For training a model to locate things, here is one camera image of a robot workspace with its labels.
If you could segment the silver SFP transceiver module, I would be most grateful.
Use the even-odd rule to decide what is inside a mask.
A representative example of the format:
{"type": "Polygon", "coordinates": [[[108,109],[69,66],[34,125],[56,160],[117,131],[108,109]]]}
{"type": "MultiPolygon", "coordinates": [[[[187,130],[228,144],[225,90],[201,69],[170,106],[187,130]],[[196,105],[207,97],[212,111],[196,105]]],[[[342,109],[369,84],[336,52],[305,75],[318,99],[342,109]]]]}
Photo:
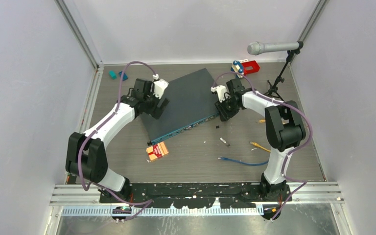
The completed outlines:
{"type": "Polygon", "coordinates": [[[224,140],[223,138],[219,138],[219,140],[226,146],[226,147],[229,147],[230,146],[230,144],[226,141],[226,140],[224,140]]]}

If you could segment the dark network switch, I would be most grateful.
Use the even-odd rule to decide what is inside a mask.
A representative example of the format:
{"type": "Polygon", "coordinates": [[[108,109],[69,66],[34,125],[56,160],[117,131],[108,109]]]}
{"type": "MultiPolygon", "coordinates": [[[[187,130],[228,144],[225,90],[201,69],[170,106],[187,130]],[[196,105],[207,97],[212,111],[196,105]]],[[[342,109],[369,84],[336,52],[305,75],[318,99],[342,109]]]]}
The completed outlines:
{"type": "Polygon", "coordinates": [[[147,144],[165,141],[218,117],[215,107],[218,97],[211,93],[213,83],[214,79],[206,68],[170,81],[164,93],[169,103],[160,118],[140,115],[149,138],[147,144]]]}

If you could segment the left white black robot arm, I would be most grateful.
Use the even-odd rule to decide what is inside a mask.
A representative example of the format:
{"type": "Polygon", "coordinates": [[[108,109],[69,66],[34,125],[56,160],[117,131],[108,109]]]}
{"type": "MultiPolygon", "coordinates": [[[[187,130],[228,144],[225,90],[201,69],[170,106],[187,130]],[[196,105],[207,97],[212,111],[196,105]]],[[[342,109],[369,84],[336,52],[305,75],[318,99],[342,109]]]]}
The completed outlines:
{"type": "Polygon", "coordinates": [[[131,195],[129,180],[108,166],[106,148],[127,124],[141,114],[159,119],[169,100],[163,98],[169,83],[163,79],[137,79],[134,87],[117,100],[112,110],[84,133],[74,132],[68,140],[66,171],[84,180],[112,190],[120,203],[131,195]]]}

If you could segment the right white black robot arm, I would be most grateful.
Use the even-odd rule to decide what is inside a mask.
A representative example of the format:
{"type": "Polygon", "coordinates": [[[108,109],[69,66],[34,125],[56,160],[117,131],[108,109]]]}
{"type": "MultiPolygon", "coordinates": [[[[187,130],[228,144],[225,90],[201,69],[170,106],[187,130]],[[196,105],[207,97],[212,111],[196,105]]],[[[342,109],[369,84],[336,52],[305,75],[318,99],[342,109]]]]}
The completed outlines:
{"type": "Polygon", "coordinates": [[[225,86],[213,85],[211,93],[218,96],[215,106],[222,121],[229,120],[241,109],[249,109],[264,116],[271,152],[258,191],[264,200],[274,200],[286,191],[284,175],[288,158],[306,138],[302,112],[297,103],[269,98],[254,88],[246,89],[239,79],[232,79],[225,86]]]}

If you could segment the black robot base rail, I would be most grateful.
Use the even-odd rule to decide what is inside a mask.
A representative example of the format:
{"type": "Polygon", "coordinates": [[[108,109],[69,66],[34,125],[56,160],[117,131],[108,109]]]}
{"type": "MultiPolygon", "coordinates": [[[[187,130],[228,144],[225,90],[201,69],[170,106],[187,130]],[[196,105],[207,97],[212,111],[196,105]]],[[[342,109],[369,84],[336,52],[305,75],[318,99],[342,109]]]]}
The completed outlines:
{"type": "Polygon", "coordinates": [[[169,209],[209,209],[219,205],[222,209],[253,208],[257,202],[279,206],[291,201],[291,189],[269,192],[259,183],[133,183],[121,195],[131,203],[152,200],[150,207],[169,209]]]}

